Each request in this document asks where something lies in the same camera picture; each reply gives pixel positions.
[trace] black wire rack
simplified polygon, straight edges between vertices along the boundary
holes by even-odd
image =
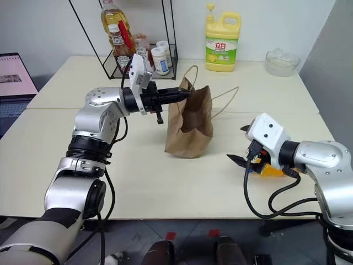
[[[100,59],[100,56],[98,55],[83,23],[82,23],[82,20],[80,19],[78,13],[77,13],[77,10],[75,9],[74,5],[73,5],[73,1],[72,0],[68,0],[69,3],[70,3],[70,6],[73,10],[73,12],[75,13],[75,16],[79,22],[79,24],[81,25],[81,28],[84,32],[84,34],[86,35],[87,39],[88,39],[88,42],[89,44],[91,45],[93,51],[94,51],[94,54],[96,55],[99,63],[101,64],[104,72],[106,73],[106,76],[109,78],[109,79],[114,79],[114,78],[121,78],[122,77],[122,73],[120,72],[119,68],[117,67],[117,64],[116,64],[116,60],[113,56],[113,51],[110,50],[109,52],[109,55],[106,57],[106,59],[102,62],[101,59]],[[170,12],[171,12],[171,18],[172,18],[172,25],[173,25],[173,36],[174,36],[174,43],[171,44],[170,43],[170,36],[169,36],[169,31],[168,31],[168,27],[167,27],[167,19],[165,17],[165,6],[164,6],[164,1],[167,1],[167,0],[161,0],[161,3],[162,3],[162,9],[163,9],[163,17],[164,17],[164,26],[165,26],[165,32],[167,34],[167,40],[168,40],[168,43],[169,43],[169,52],[170,52],[170,55],[172,57],[172,66],[169,68],[169,73],[167,75],[164,75],[164,76],[160,76],[159,74],[157,74],[156,71],[154,71],[152,73],[152,78],[154,79],[172,79],[172,80],[175,80],[176,77],[177,77],[177,66],[178,66],[178,49],[177,49],[177,39],[175,37],[175,27],[174,27],[174,16],[173,16],[173,5],[172,5],[172,0],[169,0],[169,3],[170,3]],[[101,2],[100,0],[98,0],[98,4],[100,6],[100,8],[103,8],[102,5],[101,5]],[[151,48],[154,48],[156,47],[156,44],[150,44]]]

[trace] floor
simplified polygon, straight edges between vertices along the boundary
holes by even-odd
[[[18,227],[26,223],[18,220],[0,230],[0,244]],[[246,253],[270,254],[274,265],[324,265],[326,248],[322,228],[315,221],[260,236],[262,220],[130,220],[110,221],[106,226],[106,254],[126,251],[122,264],[140,264],[153,243],[170,239],[175,246],[176,265],[211,265],[213,243],[218,235],[232,237]],[[89,235],[81,231],[76,245]],[[100,241],[95,236],[73,256],[67,265],[96,265],[99,261]]]

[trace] cooking oil bottle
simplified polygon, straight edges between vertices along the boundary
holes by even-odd
[[[103,9],[100,15],[101,22],[103,24],[105,32],[110,35],[108,25],[118,25],[119,21],[124,22],[126,30],[130,30],[129,23],[124,15],[124,13],[119,9],[113,0],[101,0],[103,4]]]
[[[214,4],[208,4],[210,11],[206,21],[206,68],[218,72],[231,72],[236,64],[241,18],[238,13],[224,12],[216,22],[212,14]],[[226,23],[227,18],[236,20]]]

